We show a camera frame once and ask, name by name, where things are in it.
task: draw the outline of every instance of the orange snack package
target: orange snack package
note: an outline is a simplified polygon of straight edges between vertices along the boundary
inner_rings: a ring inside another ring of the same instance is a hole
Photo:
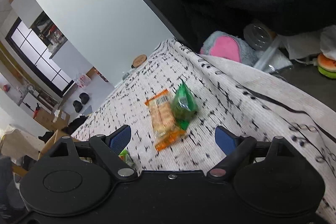
[[[151,114],[155,136],[154,146],[157,151],[165,149],[185,134],[185,131],[176,125],[170,109],[169,91],[167,89],[148,99],[145,105]]]

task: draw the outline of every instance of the green plastic wrapper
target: green plastic wrapper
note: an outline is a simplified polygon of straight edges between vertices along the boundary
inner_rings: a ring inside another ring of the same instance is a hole
[[[183,80],[170,107],[179,127],[186,130],[189,122],[197,112],[197,104],[193,94]]]

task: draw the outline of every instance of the silver bolt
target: silver bolt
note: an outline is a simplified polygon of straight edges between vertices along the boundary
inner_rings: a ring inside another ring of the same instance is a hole
[[[226,175],[226,171],[222,168],[214,168],[210,170],[210,175],[212,175],[213,177],[222,177]]]
[[[134,170],[131,168],[122,168],[118,171],[118,175],[122,177],[129,177],[134,174]]]
[[[168,175],[168,178],[169,179],[177,179],[177,175],[170,174],[170,175]]]

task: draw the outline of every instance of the gray floor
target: gray floor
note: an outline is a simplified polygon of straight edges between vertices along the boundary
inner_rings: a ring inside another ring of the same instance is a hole
[[[280,75],[336,111],[336,80],[323,76],[316,67],[295,63],[293,68],[283,70]]]

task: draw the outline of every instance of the window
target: window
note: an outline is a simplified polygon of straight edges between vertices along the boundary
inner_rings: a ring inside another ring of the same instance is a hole
[[[28,67],[60,97],[73,84],[73,80],[49,57],[51,53],[42,40],[17,19],[6,40]]]

